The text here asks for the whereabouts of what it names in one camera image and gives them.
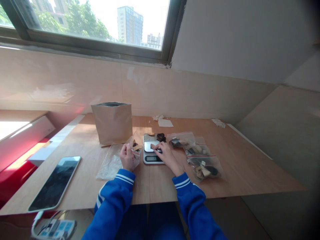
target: kraft paper bag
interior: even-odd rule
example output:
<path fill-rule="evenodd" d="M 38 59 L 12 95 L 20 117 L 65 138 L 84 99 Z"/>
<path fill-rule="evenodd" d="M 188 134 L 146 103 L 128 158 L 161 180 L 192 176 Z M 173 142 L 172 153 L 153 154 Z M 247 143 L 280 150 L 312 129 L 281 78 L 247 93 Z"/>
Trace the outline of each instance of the kraft paper bag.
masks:
<path fill-rule="evenodd" d="M 101 146 L 125 143 L 132 136 L 131 104 L 107 102 L 91 108 Z"/>

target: wall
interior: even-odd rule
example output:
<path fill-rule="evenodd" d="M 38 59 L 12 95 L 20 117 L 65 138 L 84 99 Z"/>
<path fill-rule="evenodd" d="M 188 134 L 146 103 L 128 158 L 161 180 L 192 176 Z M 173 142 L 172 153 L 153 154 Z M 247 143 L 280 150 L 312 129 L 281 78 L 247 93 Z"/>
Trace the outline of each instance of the wall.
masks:
<path fill-rule="evenodd" d="M 243 79 L 0 48 L 0 109 L 49 110 L 61 129 L 91 104 L 133 115 L 243 119 L 275 86 Z"/>
<path fill-rule="evenodd" d="M 283 83 L 319 36 L 303 2 L 188 0 L 172 67 Z"/>
<path fill-rule="evenodd" d="M 320 51 L 313 54 L 285 83 L 298 88 L 305 88 L 320 92 Z"/>
<path fill-rule="evenodd" d="M 273 240 L 298 239 L 318 192 L 320 93 L 279 86 L 236 127 L 310 189 L 243 197 Z"/>

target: windowsill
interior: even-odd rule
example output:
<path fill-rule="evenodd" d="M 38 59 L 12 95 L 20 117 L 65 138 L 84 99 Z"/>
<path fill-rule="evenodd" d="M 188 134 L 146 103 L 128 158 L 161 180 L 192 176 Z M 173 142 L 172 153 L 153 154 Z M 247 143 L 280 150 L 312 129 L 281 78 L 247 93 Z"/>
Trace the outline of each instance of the windowsill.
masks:
<path fill-rule="evenodd" d="M 170 68 L 171 65 L 167 65 L 165 61 L 160 61 L 150 58 L 142 58 L 137 56 L 122 55 L 100 52 L 95 50 L 87 50 L 81 48 L 70 48 L 64 46 L 56 46 L 44 43 L 34 43 L 29 41 L 24 41 L 17 38 L 11 37 L 0 37 L 0 47 L 12 48 L 15 50 L 27 50 L 51 54 L 59 54 L 65 56 L 90 58 L 96 60 L 104 60 L 110 62 L 127 63 L 134 65 L 158 67 L 158 68 Z"/>

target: hand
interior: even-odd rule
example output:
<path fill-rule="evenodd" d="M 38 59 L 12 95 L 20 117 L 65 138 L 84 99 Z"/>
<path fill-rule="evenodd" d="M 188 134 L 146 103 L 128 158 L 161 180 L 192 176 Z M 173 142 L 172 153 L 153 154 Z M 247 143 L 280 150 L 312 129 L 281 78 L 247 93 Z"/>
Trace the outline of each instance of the hand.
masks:
<path fill-rule="evenodd" d="M 153 148 L 156 155 L 171 169 L 176 177 L 184 173 L 183 168 L 179 165 L 176 158 L 174 157 L 169 145 L 165 142 L 161 142 Z"/>
<path fill-rule="evenodd" d="M 129 172 L 132 172 L 134 169 L 133 159 L 134 159 L 134 155 L 131 152 L 130 143 L 124 144 L 120 151 L 120 160 L 121 160 L 123 169 L 128 170 Z"/>

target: ziplock bag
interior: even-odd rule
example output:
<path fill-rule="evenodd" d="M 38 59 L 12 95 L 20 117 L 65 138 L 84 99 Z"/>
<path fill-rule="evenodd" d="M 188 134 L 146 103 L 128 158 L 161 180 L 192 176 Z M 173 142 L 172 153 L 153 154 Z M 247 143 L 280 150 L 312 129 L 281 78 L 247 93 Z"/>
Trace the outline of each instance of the ziplock bag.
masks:
<path fill-rule="evenodd" d="M 133 169 L 135 169 L 139 163 L 140 163 L 140 153 L 143 149 L 142 142 L 140 143 L 140 138 L 136 134 L 137 132 L 134 132 L 134 134 L 126 141 L 125 144 L 130 143 L 131 146 L 131 152 L 133 153 Z M 134 150 L 134 146 L 141 146 L 141 148 L 138 148 L 137 150 Z"/>
<path fill-rule="evenodd" d="M 188 163 L 192 165 L 193 172 L 199 181 L 207 177 L 227 180 L 220 161 L 215 155 L 188 157 Z"/>
<path fill-rule="evenodd" d="M 140 152 L 142 149 L 138 151 L 133 150 L 133 142 L 134 142 L 134 133 L 125 144 L 130 143 L 131 145 L 131 152 L 132 152 L 132 160 L 133 160 L 133 169 L 135 169 L 140 162 Z M 118 173 L 119 169 L 123 168 L 122 163 L 120 160 L 120 151 L 122 149 L 123 144 L 112 144 L 107 152 L 106 157 L 98 171 L 96 176 L 97 179 L 103 180 L 113 180 L 116 174 Z"/>
<path fill-rule="evenodd" d="M 203 137 L 195 137 L 196 144 L 194 147 L 185 149 L 187 157 L 194 155 L 212 155 L 210 149 L 207 147 Z"/>
<path fill-rule="evenodd" d="M 112 144 L 96 176 L 97 179 L 113 180 L 122 168 L 120 151 L 123 144 Z"/>
<path fill-rule="evenodd" d="M 167 142 L 172 148 L 181 147 L 183 149 L 189 149 L 196 145 L 193 132 L 167 134 Z"/>

